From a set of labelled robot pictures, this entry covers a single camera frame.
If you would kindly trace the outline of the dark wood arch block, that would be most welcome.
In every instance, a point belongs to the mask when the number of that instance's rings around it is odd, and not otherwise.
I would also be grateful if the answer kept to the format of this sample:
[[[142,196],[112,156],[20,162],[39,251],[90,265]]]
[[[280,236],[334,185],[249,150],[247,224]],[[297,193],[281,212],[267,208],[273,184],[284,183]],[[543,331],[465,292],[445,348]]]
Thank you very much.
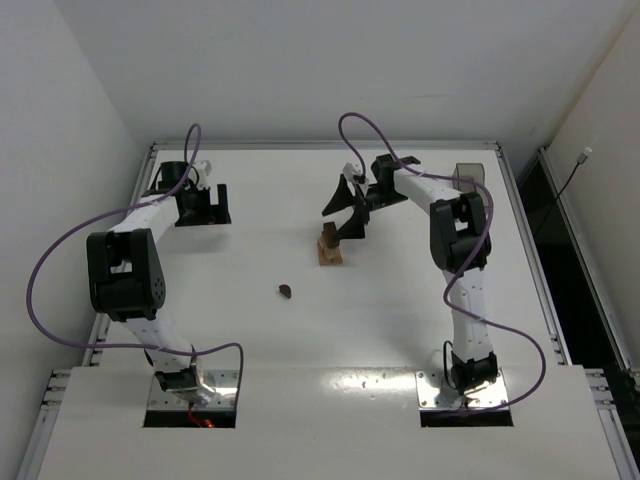
[[[340,240],[336,239],[337,227],[336,224],[331,222],[325,222],[323,224],[321,237],[323,237],[326,243],[331,247],[337,247],[340,244]]]

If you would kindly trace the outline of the dark wood quarter-round block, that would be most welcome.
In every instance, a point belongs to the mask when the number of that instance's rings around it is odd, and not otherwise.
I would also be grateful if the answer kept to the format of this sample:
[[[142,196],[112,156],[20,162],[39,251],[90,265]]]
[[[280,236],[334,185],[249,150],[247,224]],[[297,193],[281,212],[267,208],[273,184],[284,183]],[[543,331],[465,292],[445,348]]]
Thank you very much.
[[[292,298],[292,290],[291,290],[291,287],[289,285],[281,284],[278,287],[278,291],[283,297],[285,297],[287,299],[291,299]]]

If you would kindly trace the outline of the grey translucent plastic bin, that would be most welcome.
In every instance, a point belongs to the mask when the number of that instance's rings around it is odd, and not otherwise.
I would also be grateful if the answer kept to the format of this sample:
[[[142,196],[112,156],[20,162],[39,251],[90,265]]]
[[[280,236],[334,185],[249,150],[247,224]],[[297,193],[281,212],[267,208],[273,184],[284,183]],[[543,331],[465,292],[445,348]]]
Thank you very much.
[[[453,171],[452,186],[463,192],[477,192],[485,185],[485,170],[481,163],[457,163]]]

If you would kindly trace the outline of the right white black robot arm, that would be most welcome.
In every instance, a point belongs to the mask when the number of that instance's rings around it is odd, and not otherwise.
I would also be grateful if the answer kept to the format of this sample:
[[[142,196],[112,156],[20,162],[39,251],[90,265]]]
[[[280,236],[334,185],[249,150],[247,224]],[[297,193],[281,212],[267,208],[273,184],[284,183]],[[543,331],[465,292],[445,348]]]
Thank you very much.
[[[491,253],[491,240],[482,196],[463,193],[441,179],[420,174],[414,157],[378,156],[371,165],[375,181],[348,163],[322,215],[347,208],[351,217],[339,228],[323,233],[324,245],[335,248],[343,240],[363,239],[370,214],[411,201],[429,217],[429,247],[435,265],[447,282],[444,297],[452,311],[451,364],[444,368],[448,386],[463,395],[493,382],[498,375],[497,357],[488,337],[484,302],[484,269]]]

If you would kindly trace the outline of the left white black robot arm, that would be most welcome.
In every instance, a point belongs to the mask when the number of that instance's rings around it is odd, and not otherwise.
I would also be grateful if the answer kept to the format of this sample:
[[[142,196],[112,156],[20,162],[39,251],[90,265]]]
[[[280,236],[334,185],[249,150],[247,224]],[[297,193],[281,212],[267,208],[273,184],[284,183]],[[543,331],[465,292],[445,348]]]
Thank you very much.
[[[156,243],[172,227],[231,222],[226,185],[216,186],[218,202],[211,201],[211,171],[208,161],[197,161],[181,190],[170,194],[187,172],[187,164],[162,163],[157,170],[160,178],[145,192],[143,206],[86,241],[89,291],[96,312],[134,335],[162,391],[199,407],[215,398],[215,380],[163,308],[167,284]]]

